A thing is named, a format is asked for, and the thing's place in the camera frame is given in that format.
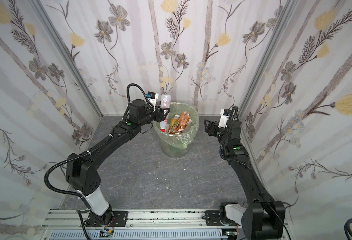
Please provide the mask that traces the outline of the clear bottle red label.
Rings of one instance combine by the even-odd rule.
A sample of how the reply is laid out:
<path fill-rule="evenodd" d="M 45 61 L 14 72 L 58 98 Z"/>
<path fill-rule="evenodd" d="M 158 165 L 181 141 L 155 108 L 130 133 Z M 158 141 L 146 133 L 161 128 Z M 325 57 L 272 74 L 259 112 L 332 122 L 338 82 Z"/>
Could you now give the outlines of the clear bottle red label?
<path fill-rule="evenodd" d="M 167 131 L 170 103 L 171 103 L 171 96 L 170 95 L 162 95 L 161 96 L 161 109 L 164 110 L 165 119 L 162 122 L 160 122 L 160 130 L 164 133 Z"/>

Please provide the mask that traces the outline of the small clear bottle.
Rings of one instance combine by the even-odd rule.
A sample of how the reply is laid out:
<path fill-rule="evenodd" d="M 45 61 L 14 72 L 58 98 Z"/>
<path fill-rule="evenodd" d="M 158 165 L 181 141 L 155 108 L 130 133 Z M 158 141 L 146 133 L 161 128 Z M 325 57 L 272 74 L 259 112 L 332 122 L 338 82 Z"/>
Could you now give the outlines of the small clear bottle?
<path fill-rule="evenodd" d="M 185 128 L 185 131 L 184 131 L 184 133 L 187 133 L 187 132 L 189 132 L 190 131 L 190 129 L 191 129 L 191 127 L 192 127 L 192 119 L 189 119 L 189 121 L 188 121 L 188 123 L 187 123 L 187 126 L 186 126 L 186 128 Z"/>

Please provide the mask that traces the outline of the brown label milk tea bottle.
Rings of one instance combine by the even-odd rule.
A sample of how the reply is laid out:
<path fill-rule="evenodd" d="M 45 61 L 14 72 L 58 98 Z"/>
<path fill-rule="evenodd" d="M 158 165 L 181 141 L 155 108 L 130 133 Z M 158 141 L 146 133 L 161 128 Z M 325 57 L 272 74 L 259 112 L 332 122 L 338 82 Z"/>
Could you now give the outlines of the brown label milk tea bottle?
<path fill-rule="evenodd" d="M 181 134 L 185 130 L 189 119 L 190 119 L 189 112 L 184 111 L 180 114 L 179 124 L 175 134 Z"/>

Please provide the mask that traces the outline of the orange drink bottle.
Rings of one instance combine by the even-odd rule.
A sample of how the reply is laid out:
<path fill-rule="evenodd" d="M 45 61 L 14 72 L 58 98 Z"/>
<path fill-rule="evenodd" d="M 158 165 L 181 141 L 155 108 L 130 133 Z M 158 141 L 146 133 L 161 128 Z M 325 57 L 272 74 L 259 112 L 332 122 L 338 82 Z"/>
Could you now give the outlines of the orange drink bottle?
<path fill-rule="evenodd" d="M 180 115 L 175 115 L 174 118 L 171 120 L 168 134 L 171 135 L 176 133 L 178 124 L 179 124 L 179 118 L 180 118 Z"/>

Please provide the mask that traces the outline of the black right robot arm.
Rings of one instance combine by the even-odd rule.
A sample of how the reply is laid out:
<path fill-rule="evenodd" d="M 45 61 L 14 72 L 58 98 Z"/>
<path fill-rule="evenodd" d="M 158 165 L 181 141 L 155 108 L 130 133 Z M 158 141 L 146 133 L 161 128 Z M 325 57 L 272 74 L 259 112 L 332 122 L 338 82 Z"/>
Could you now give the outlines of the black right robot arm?
<path fill-rule="evenodd" d="M 204 121 L 205 132 L 216 137 L 220 144 L 220 157 L 235 171 L 245 192 L 247 207 L 235 202 L 221 203 L 220 221 L 239 225 L 247 240 L 279 239 L 283 235 L 285 207 L 264 187 L 252 167 L 249 153 L 241 144 L 241 122 L 229 120 L 221 128 L 219 122 Z"/>

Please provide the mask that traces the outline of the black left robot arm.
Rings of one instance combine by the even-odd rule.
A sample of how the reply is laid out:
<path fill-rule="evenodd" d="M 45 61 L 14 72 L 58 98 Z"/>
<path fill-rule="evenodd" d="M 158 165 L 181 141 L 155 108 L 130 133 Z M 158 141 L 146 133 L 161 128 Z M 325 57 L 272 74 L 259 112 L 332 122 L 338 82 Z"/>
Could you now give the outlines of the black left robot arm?
<path fill-rule="evenodd" d="M 98 168 L 119 147 L 140 133 L 143 126 L 153 121 L 160 123 L 169 113 L 170 108 L 154 107 L 150 102 L 134 100 L 128 104 L 123 119 L 107 137 L 82 154 L 70 156 L 72 159 L 67 163 L 66 181 L 85 202 L 95 224 L 106 226 L 114 219 L 112 207 L 100 188 Z"/>

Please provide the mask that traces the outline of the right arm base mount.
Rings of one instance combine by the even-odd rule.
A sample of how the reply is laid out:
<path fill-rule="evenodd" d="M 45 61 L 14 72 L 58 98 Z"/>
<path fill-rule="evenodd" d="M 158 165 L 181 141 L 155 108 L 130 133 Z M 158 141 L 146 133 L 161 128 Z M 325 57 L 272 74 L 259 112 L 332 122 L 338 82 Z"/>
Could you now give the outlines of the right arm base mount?
<path fill-rule="evenodd" d="M 218 210 L 207 210 L 202 216 L 208 227 L 236 227 L 241 225 L 241 220 L 246 208 L 237 202 L 223 202 Z"/>

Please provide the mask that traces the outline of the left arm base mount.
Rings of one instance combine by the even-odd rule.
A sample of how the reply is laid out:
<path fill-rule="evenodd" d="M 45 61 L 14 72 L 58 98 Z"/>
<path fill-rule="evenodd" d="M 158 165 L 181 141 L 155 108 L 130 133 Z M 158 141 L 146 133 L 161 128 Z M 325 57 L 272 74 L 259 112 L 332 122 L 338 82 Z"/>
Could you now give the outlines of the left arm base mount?
<path fill-rule="evenodd" d="M 125 227 L 128 220 L 128 211 L 115 211 L 109 206 L 101 216 L 90 211 L 85 220 L 86 227 Z"/>

